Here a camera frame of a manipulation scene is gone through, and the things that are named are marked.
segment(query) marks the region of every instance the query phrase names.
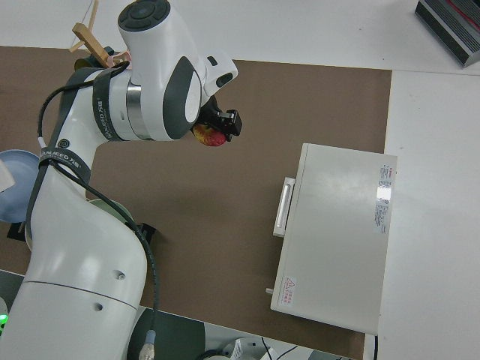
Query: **white handle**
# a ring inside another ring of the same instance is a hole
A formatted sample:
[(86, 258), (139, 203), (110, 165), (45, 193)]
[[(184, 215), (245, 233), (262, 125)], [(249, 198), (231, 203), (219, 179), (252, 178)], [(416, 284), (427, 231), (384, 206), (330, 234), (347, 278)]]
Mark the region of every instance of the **white handle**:
[(290, 202), (292, 201), (293, 185), (295, 185), (294, 178), (285, 178), (280, 202), (278, 203), (277, 218), (275, 219), (273, 235), (281, 238), (285, 236), (285, 230), (287, 228), (287, 218), (288, 211), (290, 210)]

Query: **table surface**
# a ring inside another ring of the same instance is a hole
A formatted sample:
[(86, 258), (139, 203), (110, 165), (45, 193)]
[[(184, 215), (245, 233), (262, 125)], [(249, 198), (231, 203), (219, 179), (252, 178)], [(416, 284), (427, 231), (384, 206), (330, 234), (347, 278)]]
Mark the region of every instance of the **table surface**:
[[(37, 111), (68, 78), (73, 56), (0, 51), (8, 89), (0, 94), (1, 133), (8, 134), (1, 147), (37, 152)], [(32, 59), (35, 68), (26, 65)], [(241, 76), (218, 96), (220, 107), (240, 111), (238, 139), (221, 148), (190, 134), (178, 142), (102, 145), (91, 183), (159, 229), (153, 250), (162, 310), (359, 359), (363, 334), (272, 311), (265, 288), (274, 285), (281, 252), (272, 235), (278, 199), (284, 176), (296, 174), (302, 143), (382, 152), (391, 73), (248, 61), (238, 68)], [(47, 131), (54, 114), (52, 106)], [(11, 247), (0, 267), (24, 268), (28, 253)], [(150, 290), (147, 281), (147, 306)]]

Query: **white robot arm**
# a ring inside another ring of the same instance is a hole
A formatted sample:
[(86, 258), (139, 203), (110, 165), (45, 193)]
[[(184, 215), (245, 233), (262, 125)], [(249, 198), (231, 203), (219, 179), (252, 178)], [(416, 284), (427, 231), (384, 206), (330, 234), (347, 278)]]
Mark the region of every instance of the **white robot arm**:
[[(63, 88), (28, 207), (31, 260), (0, 337), (1, 360), (119, 360), (128, 344), (151, 253), (131, 219), (126, 226), (86, 201), (99, 145), (177, 140), (195, 124), (228, 140), (240, 133), (238, 113), (221, 112), (213, 96), (237, 76), (235, 65), (221, 53), (199, 55), (167, 0), (134, 2), (118, 27), (133, 69), (80, 69)], [(153, 359), (151, 346), (141, 356)]]

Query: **warning label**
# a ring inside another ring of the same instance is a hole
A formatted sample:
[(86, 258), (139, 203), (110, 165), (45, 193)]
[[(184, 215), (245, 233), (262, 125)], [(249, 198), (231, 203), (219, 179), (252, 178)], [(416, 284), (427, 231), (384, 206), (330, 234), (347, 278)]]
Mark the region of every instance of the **warning label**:
[(389, 208), (392, 199), (393, 168), (385, 164), (380, 168), (378, 188), (376, 190), (376, 204), (374, 229), (375, 233), (386, 234), (389, 231)]
[(283, 306), (292, 306), (293, 304), (293, 295), (295, 294), (295, 288), (297, 285), (297, 279), (291, 276), (286, 276), (283, 278), (283, 291), (281, 304)]

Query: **white device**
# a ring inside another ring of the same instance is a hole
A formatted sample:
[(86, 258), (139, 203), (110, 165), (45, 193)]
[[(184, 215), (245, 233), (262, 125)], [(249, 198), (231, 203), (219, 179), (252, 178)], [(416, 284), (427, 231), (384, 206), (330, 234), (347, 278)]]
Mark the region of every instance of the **white device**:
[(303, 145), (273, 310), (377, 334), (396, 165), (390, 155)]
[[(118, 26), (133, 70), (115, 77), (113, 69), (77, 71), (70, 84), (94, 80), (93, 86), (65, 92), (58, 124), (42, 149), (27, 215), (31, 260), (0, 339), (1, 360), (122, 357), (146, 279), (143, 247), (48, 161), (88, 183), (99, 145), (179, 139), (201, 106), (238, 73), (225, 55), (214, 61), (199, 55), (167, 0), (134, 2)], [(220, 72), (209, 70), (213, 63)], [(145, 345), (141, 359), (153, 359), (153, 340), (147, 337)]]

